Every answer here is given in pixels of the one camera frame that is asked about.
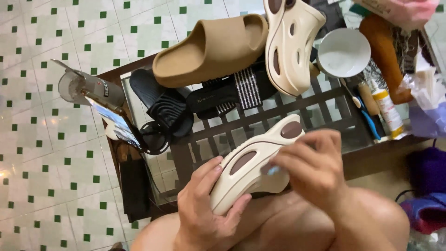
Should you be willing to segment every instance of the yellow label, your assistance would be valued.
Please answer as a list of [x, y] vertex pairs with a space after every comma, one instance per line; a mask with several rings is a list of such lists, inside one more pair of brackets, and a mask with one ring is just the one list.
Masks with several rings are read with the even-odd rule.
[[403, 127], [402, 126], [398, 127], [396, 130], [392, 131], [392, 139], [396, 138], [401, 133], [403, 133]]
[[380, 99], [383, 99], [383, 98], [389, 96], [389, 93], [384, 90], [383, 92], [373, 94], [372, 96], [373, 96], [374, 100], [380, 100]]

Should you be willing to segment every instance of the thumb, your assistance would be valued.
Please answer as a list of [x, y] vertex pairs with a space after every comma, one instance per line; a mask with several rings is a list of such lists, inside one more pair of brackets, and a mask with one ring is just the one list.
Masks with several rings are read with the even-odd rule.
[[238, 198], [238, 200], [235, 201], [234, 205], [227, 213], [225, 225], [229, 232], [228, 233], [229, 235], [235, 234], [235, 230], [237, 229], [237, 226], [240, 222], [242, 213], [245, 210], [251, 198], [252, 198], [251, 194], [242, 195], [242, 197]]

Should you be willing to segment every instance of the blue handle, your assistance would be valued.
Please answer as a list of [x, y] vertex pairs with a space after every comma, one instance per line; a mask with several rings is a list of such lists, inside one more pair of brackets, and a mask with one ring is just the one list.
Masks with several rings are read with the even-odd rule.
[[378, 132], [376, 131], [376, 127], [375, 124], [373, 123], [372, 119], [370, 118], [370, 116], [367, 114], [366, 111], [361, 110], [362, 114], [364, 115], [364, 117], [366, 118], [368, 125], [370, 127], [370, 129], [372, 130], [373, 135], [375, 136], [375, 138], [377, 140], [381, 140], [381, 137], [378, 135]]

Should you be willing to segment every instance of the man's right hand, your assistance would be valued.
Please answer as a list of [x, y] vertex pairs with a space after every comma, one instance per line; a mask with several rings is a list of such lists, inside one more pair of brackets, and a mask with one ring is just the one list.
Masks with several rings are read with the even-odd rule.
[[293, 189], [328, 215], [338, 213], [348, 198], [341, 154], [341, 134], [312, 131], [284, 146], [270, 160], [290, 175]]

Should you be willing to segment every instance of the orange object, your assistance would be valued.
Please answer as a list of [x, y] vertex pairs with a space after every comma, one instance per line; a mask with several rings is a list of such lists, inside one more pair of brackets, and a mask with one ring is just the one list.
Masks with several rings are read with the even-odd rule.
[[393, 103], [398, 105], [411, 101], [413, 97], [410, 94], [410, 89], [397, 93], [403, 75], [396, 59], [390, 23], [372, 13], [361, 21], [359, 31], [370, 43], [372, 59], [381, 70]]

